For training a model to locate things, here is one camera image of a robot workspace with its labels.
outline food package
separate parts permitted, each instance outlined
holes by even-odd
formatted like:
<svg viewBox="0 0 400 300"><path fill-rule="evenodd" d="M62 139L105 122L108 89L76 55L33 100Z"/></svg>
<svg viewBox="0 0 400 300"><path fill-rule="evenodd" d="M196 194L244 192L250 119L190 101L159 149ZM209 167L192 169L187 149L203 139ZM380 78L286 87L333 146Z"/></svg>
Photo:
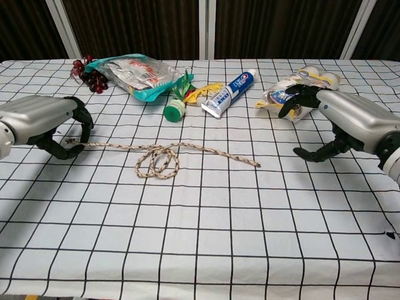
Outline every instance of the food package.
<svg viewBox="0 0 400 300"><path fill-rule="evenodd" d="M179 84L182 74L166 64L143 54L128 54L98 59L85 67L104 74L140 101L152 102L161 93Z"/></svg>
<svg viewBox="0 0 400 300"><path fill-rule="evenodd" d="M337 90L339 83L340 76L337 74L327 72L315 66L305 66L296 73L279 81L267 91L264 91L262 99L256 103L256 108L266 108L273 114L278 114L283 107L283 104L293 97L292 94L287 94L285 92L287 88L295 84L305 84L308 86L318 86L320 88ZM301 120L311 110L312 108L310 107L298 106L297 108L292 109L285 118L295 123Z"/></svg>

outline snack bag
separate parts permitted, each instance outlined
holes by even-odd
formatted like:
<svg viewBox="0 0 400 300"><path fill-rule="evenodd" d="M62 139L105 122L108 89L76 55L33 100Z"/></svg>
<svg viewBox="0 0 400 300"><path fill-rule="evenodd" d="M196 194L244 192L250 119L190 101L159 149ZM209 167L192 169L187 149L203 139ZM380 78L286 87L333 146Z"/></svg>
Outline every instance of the snack bag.
<svg viewBox="0 0 400 300"><path fill-rule="evenodd" d="M161 93L180 84L182 80L178 70L143 54L98 59L85 67L86 72L93 69L145 102L153 102Z"/></svg>
<svg viewBox="0 0 400 300"><path fill-rule="evenodd" d="M320 88L337 90L339 83L340 77L337 74L326 72L314 66L305 66L265 91L262 99L256 103L256 108L266 108L272 113L278 114L283 104L293 97L292 94L287 94L285 92L287 88L295 84L305 84L308 86L319 86ZM296 109L292 109L285 118L295 123L312 110L313 109L309 107L299 106Z"/></svg>

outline checkered tablecloth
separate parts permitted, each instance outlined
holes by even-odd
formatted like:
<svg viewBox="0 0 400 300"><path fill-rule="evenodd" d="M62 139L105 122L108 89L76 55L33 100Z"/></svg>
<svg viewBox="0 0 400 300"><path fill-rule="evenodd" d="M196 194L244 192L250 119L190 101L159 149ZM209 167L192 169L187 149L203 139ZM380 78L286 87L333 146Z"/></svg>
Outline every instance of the checkered tablecloth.
<svg viewBox="0 0 400 300"><path fill-rule="evenodd" d="M102 94L69 78L71 60L4 61L0 101L76 96L96 122L91 141L188 141L240 154L179 150L175 178L140 179L142 152L87 148L59 161L31 146L0 161L0 294L107 299L397 299L399 186L375 157L323 163L292 148L333 139L318 111L293 124L254 109L263 90L305 64L342 77L340 90L400 115L400 62L302 59L168 61L194 85L260 79L221 119L199 107L170 123L169 95L144 104L111 84ZM67 122L56 139L78 136Z"/></svg>

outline robotic hand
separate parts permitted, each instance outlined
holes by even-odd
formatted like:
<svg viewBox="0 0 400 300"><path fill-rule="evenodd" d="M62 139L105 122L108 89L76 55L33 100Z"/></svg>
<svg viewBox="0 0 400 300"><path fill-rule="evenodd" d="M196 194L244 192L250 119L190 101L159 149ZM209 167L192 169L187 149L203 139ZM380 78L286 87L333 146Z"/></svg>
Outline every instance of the robotic hand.
<svg viewBox="0 0 400 300"><path fill-rule="evenodd" d="M0 106L0 159L12 145L36 145L58 159L77 156L84 146L64 149L53 140L57 126L73 118L82 123L81 143L89 139L93 120L76 97L27 96Z"/></svg>
<svg viewBox="0 0 400 300"><path fill-rule="evenodd" d="M332 122L333 141L309 152L293 151L306 161L322 162L353 148L376 155L378 167L400 183L400 118L372 101L357 95L297 84L286 89L294 96L279 112L283 118L298 105L318 108Z"/></svg>

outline knotted rope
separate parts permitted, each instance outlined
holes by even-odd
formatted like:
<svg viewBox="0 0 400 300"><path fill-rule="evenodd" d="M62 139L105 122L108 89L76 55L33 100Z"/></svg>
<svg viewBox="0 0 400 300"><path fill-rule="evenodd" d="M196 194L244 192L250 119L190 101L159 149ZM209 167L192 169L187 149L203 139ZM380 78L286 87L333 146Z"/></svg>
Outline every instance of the knotted rope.
<svg viewBox="0 0 400 300"><path fill-rule="evenodd" d="M178 155L176 154L176 152L171 149L172 147L193 148L193 149L197 149L199 151L204 151L204 152L209 152L209 153L217 154L217 155L220 155L220 156L224 156L225 158L230 158L230 159L233 159L235 161L241 161L242 163L250 164L250 165L252 165L254 167L261 167L261 165L258 162L252 161L252 160L247 159L245 157L238 156L238 155L232 155L232 154L229 154L227 152L220 151L220 150L213 149L213 148L207 148L207 147L202 147L202 146L198 146L198 145L195 145L195 144L190 144L188 142L174 142L174 143L172 143L172 144L170 144L168 146L160 146L160 145L157 145L157 144L140 145L140 146L127 146L127 145L119 145L119 144L109 144L109 143L106 143L106 142L81 143L81 142L77 142L77 141L75 141L73 139L69 139L69 140L67 140L67 143L75 144L75 145L83 145L84 147L110 147L110 148L118 148L118 149L125 149L125 150L143 150L143 149L147 149L147 152L137 160L137 163L135 165L135 173L140 178L157 177L159 179L169 179L169 178L174 177L179 171L179 159L178 159ZM161 154L165 154L167 156L166 160L164 161L164 163L162 164L161 167L156 167L157 158ZM149 156L151 156L151 160L150 160L150 163L149 163L149 171L146 172L146 173L143 173L143 172L139 171L139 168L141 167L142 162L146 158L148 158ZM172 172L166 174L166 175L161 174L168 167L168 164L171 161L171 159L173 159L174 162L175 162L174 170Z"/></svg>

